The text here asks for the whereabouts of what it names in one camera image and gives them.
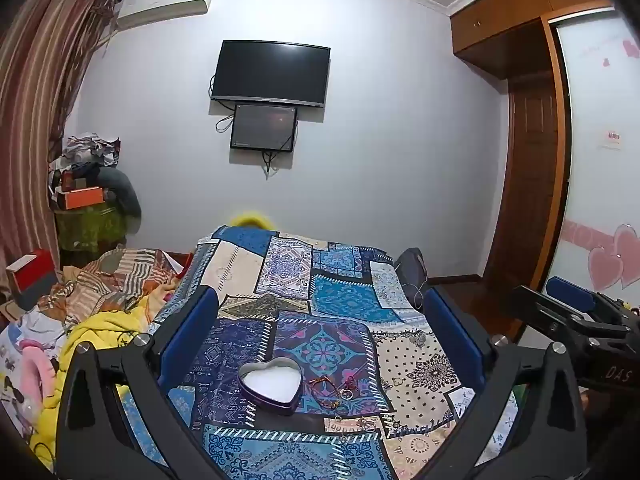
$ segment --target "ring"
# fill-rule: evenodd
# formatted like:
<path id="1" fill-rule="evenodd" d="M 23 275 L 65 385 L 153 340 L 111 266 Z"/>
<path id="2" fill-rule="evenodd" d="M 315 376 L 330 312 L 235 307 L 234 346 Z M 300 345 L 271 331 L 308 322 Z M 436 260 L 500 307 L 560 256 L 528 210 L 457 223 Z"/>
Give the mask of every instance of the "ring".
<path id="1" fill-rule="evenodd" d="M 340 390 L 340 396 L 344 400 L 351 400 L 351 399 L 353 399 L 353 392 L 351 390 L 347 390 L 345 388 L 344 390 Z"/>

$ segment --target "power cord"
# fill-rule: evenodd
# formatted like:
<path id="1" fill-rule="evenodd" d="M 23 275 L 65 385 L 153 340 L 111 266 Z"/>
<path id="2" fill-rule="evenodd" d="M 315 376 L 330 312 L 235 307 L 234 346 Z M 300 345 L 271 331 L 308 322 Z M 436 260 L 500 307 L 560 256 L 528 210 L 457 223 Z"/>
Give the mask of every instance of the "power cord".
<path id="1" fill-rule="evenodd" d="M 211 79 L 209 80 L 209 99 L 213 100 L 213 80 L 215 79 L 216 75 L 212 75 Z M 234 116 L 236 114 L 236 109 L 232 108 L 230 106 L 225 105 L 222 101 L 218 101 L 221 105 L 223 105 L 223 107 L 225 107 L 227 110 L 231 110 L 233 113 L 229 114 L 228 116 L 220 119 L 217 123 L 216 123 L 216 131 L 219 134 L 223 134 L 225 133 L 230 127 L 231 125 L 234 123 Z M 220 124 L 222 124 L 225 121 L 228 121 L 229 119 L 231 119 L 225 126 L 220 127 Z"/>
<path id="2" fill-rule="evenodd" d="M 271 163 L 278 156 L 281 150 L 286 146 L 286 144 L 291 140 L 291 138 L 294 136 L 294 134 L 297 131 L 298 131 L 298 117 L 296 117 L 296 125 L 293 127 L 293 131 L 291 135 L 287 137 L 287 140 L 285 140 L 275 152 L 271 150 L 262 151 L 262 161 L 264 162 L 264 169 L 265 169 L 265 172 L 267 173 L 267 178 L 269 177 L 269 171 L 271 170 Z"/>
<path id="3" fill-rule="evenodd" d="M 232 113 L 231 115 L 228 115 L 222 119 L 220 119 L 217 123 L 216 123 L 216 131 L 219 134 L 223 134 L 225 133 L 230 127 L 231 125 L 234 123 L 234 116 L 235 116 L 235 112 Z M 225 126 L 220 127 L 220 123 L 223 123 L 224 121 L 228 121 L 229 119 L 231 119 Z"/>

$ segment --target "white wall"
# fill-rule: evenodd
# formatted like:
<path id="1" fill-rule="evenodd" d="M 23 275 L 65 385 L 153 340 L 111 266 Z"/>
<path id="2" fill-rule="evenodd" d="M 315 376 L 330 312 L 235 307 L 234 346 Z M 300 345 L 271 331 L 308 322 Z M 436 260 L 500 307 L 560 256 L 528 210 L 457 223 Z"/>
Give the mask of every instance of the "white wall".
<path id="1" fill-rule="evenodd" d="M 509 153 L 509 85 L 507 80 L 497 82 L 500 92 L 500 137 L 497 147 L 497 164 L 495 167 L 495 187 L 494 197 L 491 202 L 491 215 L 487 223 L 484 234 L 484 243 L 480 253 L 480 263 L 478 265 L 478 275 L 484 275 L 486 263 L 489 260 L 491 246 L 494 243 L 495 228 L 498 225 L 500 216 L 500 205 L 502 204 L 502 191 L 504 190 L 504 176 L 507 171 L 507 155 Z"/>
<path id="2" fill-rule="evenodd" d="M 328 46 L 324 113 L 304 110 L 265 179 L 214 125 L 222 40 Z M 500 94 L 451 53 L 449 19 L 408 0 L 213 0 L 205 16 L 117 34 L 86 74 L 78 129 L 122 139 L 143 209 L 132 246 L 187 251 L 245 210 L 283 231 L 424 253 L 430 275 L 477 272 L 492 212 Z"/>

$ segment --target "yellow blanket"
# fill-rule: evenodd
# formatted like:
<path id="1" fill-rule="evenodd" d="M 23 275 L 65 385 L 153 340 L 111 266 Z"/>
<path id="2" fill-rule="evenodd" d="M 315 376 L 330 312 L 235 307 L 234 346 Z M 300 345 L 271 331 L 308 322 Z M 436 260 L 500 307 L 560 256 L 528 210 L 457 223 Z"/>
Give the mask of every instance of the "yellow blanket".
<path id="1" fill-rule="evenodd" d="M 56 425 L 58 423 L 58 407 L 65 386 L 66 372 L 74 355 L 76 345 L 89 341 L 98 350 L 126 345 L 139 332 L 148 328 L 146 308 L 149 296 L 140 300 L 138 306 L 128 314 L 125 312 L 99 312 L 78 324 L 68 336 L 60 352 L 60 369 L 56 374 L 56 386 L 52 396 L 45 397 L 43 408 L 36 424 L 36 431 L 31 436 L 30 446 L 40 461 L 51 469 L 52 459 L 56 455 Z M 120 397 L 127 391 L 127 386 L 120 386 Z"/>

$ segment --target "blue gripper pad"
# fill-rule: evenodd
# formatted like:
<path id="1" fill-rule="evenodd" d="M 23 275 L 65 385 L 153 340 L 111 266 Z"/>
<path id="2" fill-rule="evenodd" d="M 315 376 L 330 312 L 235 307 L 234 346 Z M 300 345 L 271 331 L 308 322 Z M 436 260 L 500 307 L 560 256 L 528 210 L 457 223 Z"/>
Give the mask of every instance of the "blue gripper pad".
<path id="1" fill-rule="evenodd" d="M 218 295 L 212 288 L 206 289 L 162 352 L 158 386 L 164 393 L 178 386 L 189 373 L 202 342 L 218 316 Z"/>
<path id="2" fill-rule="evenodd" d="M 546 293 L 580 312 L 590 312 L 596 306 L 591 291 L 554 276 L 546 282 Z"/>
<path id="3" fill-rule="evenodd" d="M 485 380 L 482 353 L 478 346 L 434 288 L 426 293 L 424 302 L 424 317 L 438 338 L 460 382 L 476 393 L 481 392 Z"/>

